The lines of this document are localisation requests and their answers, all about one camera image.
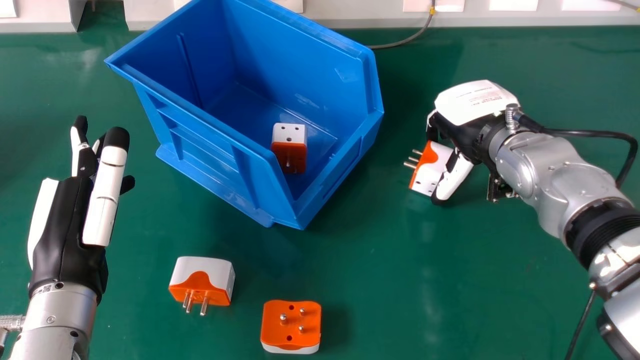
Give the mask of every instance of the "robotic arm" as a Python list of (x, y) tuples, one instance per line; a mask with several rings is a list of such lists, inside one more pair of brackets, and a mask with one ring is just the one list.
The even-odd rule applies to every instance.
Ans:
[(72, 176), (40, 187), (27, 246), (29, 308), (26, 316), (0, 316), (0, 356), (7, 332), (21, 332), (11, 360), (88, 359), (118, 198), (135, 180), (123, 177), (128, 132), (114, 127), (91, 148), (87, 127), (86, 117), (71, 127)]
[[(636, 140), (606, 131), (547, 129), (521, 111), (513, 94), (486, 80), (448, 89), (435, 105), (429, 142), (439, 134), (455, 146), (452, 158), (459, 154), (464, 164), (487, 166), (488, 200), (519, 197), (536, 210), (540, 226), (573, 252), (589, 273), (589, 287), (605, 300), (598, 319), (604, 340), (620, 359), (640, 359), (640, 212), (618, 189), (635, 158)], [(555, 135), (629, 141), (618, 181)], [(432, 200), (441, 188), (450, 194), (468, 174), (453, 169), (441, 169)]]

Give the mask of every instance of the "cable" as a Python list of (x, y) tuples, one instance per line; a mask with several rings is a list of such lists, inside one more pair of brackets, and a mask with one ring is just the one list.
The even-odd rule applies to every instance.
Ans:
[(622, 0), (607, 0), (607, 1), (610, 2), (610, 3), (620, 4), (620, 5), (624, 6), (625, 8), (630, 8), (630, 9), (633, 9), (633, 10), (635, 10), (635, 11), (640, 13), (640, 7), (638, 7), (636, 5), (633, 5), (633, 4), (629, 4), (626, 1), (622, 1)]
[(554, 136), (576, 136), (582, 138), (612, 138), (624, 140), (629, 143), (629, 153), (625, 160), (618, 177), (616, 178), (616, 187), (620, 188), (625, 182), (631, 165), (633, 165), (638, 152), (638, 141), (631, 135), (625, 133), (617, 133), (615, 131), (598, 131), (598, 130), (564, 130), (564, 129), (547, 129), (543, 127), (541, 133), (554, 135)]
[(429, 27), (429, 24), (431, 24), (431, 19), (433, 19), (433, 14), (436, 13), (435, 6), (436, 6), (436, 0), (431, 0), (431, 8), (429, 9), (429, 16), (427, 17), (427, 22), (425, 22), (424, 26), (422, 28), (420, 28), (418, 30), (418, 32), (416, 32), (415, 34), (411, 35), (410, 37), (408, 37), (408, 38), (406, 38), (404, 40), (391, 42), (389, 44), (369, 45), (367, 47), (369, 49), (373, 49), (373, 50), (389, 49), (390, 47), (396, 47), (396, 46), (400, 46), (400, 45), (405, 45), (405, 44), (413, 41), (414, 39), (416, 39), (417, 37), (422, 35), (422, 33), (425, 32), (425, 30), (427, 30), (427, 28)]
[(587, 321), (587, 317), (589, 316), (589, 312), (591, 311), (591, 306), (593, 305), (593, 301), (595, 300), (595, 298), (596, 298), (596, 292), (592, 291), (589, 294), (589, 300), (587, 300), (587, 304), (584, 306), (582, 317), (580, 317), (580, 321), (578, 322), (578, 325), (575, 327), (575, 331), (573, 332), (573, 338), (571, 339), (571, 343), (569, 344), (569, 349), (567, 349), (566, 351), (564, 360), (570, 360), (571, 356), (573, 356), (575, 345), (578, 343), (580, 332), (582, 332), (582, 328), (584, 327), (584, 322)]

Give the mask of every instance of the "green tabletop surface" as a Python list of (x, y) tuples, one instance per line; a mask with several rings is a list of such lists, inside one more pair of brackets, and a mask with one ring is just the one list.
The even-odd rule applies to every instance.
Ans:
[[(365, 44), (414, 29), (349, 30)], [(517, 199), (485, 200), (477, 167), (446, 207), (407, 189), (402, 163), (424, 146), (439, 92), (491, 79), (549, 127), (640, 136), (640, 28), (429, 29), (376, 52), (386, 114), (376, 143), (305, 231), (264, 228), (156, 158), (158, 143), (132, 85), (103, 60), (139, 33), (121, 3), (98, 3), (67, 35), (0, 36), (0, 314), (24, 313), (26, 247), (40, 182), (70, 175), (69, 127), (95, 139), (131, 133), (109, 284), (91, 360), (287, 359), (260, 345), (263, 304), (314, 300), (322, 341), (309, 359), (563, 359), (588, 297), (588, 278)], [(617, 174), (616, 140), (572, 140)], [(640, 201), (640, 165), (623, 187)], [(168, 292), (179, 256), (230, 260), (230, 307), (187, 315)], [(597, 300), (576, 359), (614, 359), (600, 339)], [(16, 335), (9, 341), (11, 346)]]

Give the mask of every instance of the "orange and white plug adapter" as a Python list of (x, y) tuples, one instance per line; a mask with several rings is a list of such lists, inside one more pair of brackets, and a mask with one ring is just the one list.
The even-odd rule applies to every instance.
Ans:
[(169, 292), (187, 314), (193, 304), (202, 304), (200, 315), (204, 316), (209, 305), (231, 305), (235, 280), (234, 267), (227, 260), (182, 256), (175, 262)]
[(262, 312), (262, 347), (275, 354), (317, 352), (321, 317), (322, 307), (317, 302), (267, 301)]
[(453, 153), (453, 149), (429, 140), (424, 150), (413, 150), (419, 159), (409, 157), (404, 165), (413, 169), (409, 189), (421, 194), (431, 196), (436, 190), (442, 174), (447, 172), (447, 162)]
[(302, 174), (307, 169), (307, 127), (302, 124), (273, 125), (271, 151), (285, 174)]

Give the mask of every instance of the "storage bin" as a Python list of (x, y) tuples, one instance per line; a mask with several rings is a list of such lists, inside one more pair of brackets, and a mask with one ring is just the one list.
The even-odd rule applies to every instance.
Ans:
[[(157, 156), (267, 227), (304, 229), (383, 115), (373, 52), (269, 0), (194, 0), (105, 62), (133, 83)], [(269, 150), (276, 122), (307, 126), (304, 174)]]

